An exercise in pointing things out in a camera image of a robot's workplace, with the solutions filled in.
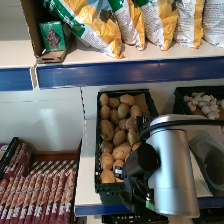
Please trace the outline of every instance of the plastic bag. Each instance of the plastic bag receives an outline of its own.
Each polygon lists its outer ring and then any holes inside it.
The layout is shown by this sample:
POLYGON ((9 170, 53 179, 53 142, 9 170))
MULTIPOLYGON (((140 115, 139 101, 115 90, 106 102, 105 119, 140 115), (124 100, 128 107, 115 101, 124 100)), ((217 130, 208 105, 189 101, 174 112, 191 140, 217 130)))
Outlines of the plastic bag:
POLYGON ((84 43, 111 57, 122 58, 121 33, 107 0, 40 0, 45 8, 69 25, 84 43))
POLYGON ((224 48, 224 0, 206 0, 203 13, 204 39, 224 48))
POLYGON ((143 15, 133 0, 109 0, 118 20, 122 40, 135 45, 138 50, 145 47, 143 15))
POLYGON ((202 11, 204 0, 177 0, 175 40, 183 46, 199 48, 203 36, 202 11))
POLYGON ((136 0, 142 10, 146 37, 161 50, 168 50, 177 23, 171 0, 136 0))

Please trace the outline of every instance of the store shelf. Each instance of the store shelf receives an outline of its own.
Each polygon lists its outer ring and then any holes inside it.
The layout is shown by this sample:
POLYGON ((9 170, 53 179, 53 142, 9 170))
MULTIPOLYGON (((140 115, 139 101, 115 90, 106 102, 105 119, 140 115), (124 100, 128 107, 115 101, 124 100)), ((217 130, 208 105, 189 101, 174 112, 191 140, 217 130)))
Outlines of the store shelf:
POLYGON ((75 40, 63 63, 38 65, 41 88, 188 81, 224 77, 224 49, 202 40, 200 49, 173 43, 161 51, 125 45, 125 58, 111 58, 75 40))
POLYGON ((35 64, 32 44, 19 2, 1 2, 0 91, 32 90, 29 69, 35 64))
MULTIPOLYGON (((75 214, 77 217, 88 215, 106 215, 130 212, 123 204, 104 205, 100 195, 95 193, 95 145, 96 145, 96 120, 86 120, 80 154, 77 188, 75 198, 75 214)), ((200 208, 223 207, 224 199, 212 197, 199 167, 191 157, 196 191, 200 208)))

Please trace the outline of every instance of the white shelf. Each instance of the white shelf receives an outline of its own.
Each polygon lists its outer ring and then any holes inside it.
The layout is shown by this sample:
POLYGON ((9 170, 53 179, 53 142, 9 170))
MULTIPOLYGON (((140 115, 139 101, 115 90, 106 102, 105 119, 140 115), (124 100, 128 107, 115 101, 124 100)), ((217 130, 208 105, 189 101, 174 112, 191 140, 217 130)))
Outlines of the white shelf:
POLYGON ((205 40, 202 40, 199 49, 181 46, 173 41, 168 51, 161 51, 159 47, 147 42, 144 51, 138 51, 134 46, 124 44, 124 58, 116 59, 101 53, 93 47, 86 47, 81 41, 75 39, 68 50, 68 54, 62 63, 85 64, 85 63, 108 63, 108 62, 125 62, 125 61, 144 61, 144 60, 163 60, 163 59, 180 59, 180 58, 200 58, 200 57, 218 57, 224 56, 224 48, 212 46, 205 40))
POLYGON ((36 62, 18 3, 9 1, 0 6, 0 68, 30 68, 36 62))

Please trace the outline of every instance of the potato crate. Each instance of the potato crate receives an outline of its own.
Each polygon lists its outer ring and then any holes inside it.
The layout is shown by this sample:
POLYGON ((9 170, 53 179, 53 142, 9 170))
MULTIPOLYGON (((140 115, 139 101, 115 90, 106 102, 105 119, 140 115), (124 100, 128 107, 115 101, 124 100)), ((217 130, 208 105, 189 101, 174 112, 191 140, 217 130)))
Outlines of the potato crate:
MULTIPOLYGON (((201 108, 197 106, 196 110, 192 112, 188 107, 187 103, 184 101, 184 96, 192 96, 192 93, 201 93, 204 92, 205 95, 213 95, 217 100, 224 99, 224 87, 223 86, 195 86, 195 87, 178 87, 176 88, 175 95, 175 105, 174 113, 175 114, 186 114, 186 115, 202 115, 201 108)), ((219 107, 220 118, 217 120, 224 120, 224 109, 219 107)))
POLYGON ((122 203, 118 195, 119 191, 125 190, 124 183, 108 183, 101 184, 100 175, 102 172, 100 156, 101 150, 100 145, 103 141, 100 134, 100 104, 99 98, 105 93, 109 98, 119 98, 124 94, 129 94, 134 96, 136 105, 139 106, 141 113, 146 113, 153 117, 159 116, 157 109, 154 105, 154 101, 148 89, 139 90, 124 90, 124 91, 112 91, 112 92, 99 92, 97 96, 97 124, 96 124, 96 152, 95 152, 95 191, 100 194, 101 200, 104 204, 116 204, 122 203))

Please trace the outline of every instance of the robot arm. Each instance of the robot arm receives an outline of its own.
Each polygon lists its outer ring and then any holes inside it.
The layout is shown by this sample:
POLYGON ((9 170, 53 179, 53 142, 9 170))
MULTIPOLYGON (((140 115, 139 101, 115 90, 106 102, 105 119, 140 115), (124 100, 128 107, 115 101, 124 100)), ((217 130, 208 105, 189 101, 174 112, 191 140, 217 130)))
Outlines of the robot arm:
MULTIPOLYGON (((186 129, 209 129, 224 125, 201 116, 167 115, 154 119, 146 129, 137 118, 140 147, 116 167, 115 176, 124 180, 120 192, 125 205, 136 212, 142 207, 163 215, 198 217, 199 208, 193 178, 186 129), (153 182, 153 190, 148 183, 153 182)), ((221 128, 213 132, 221 133, 221 128)))

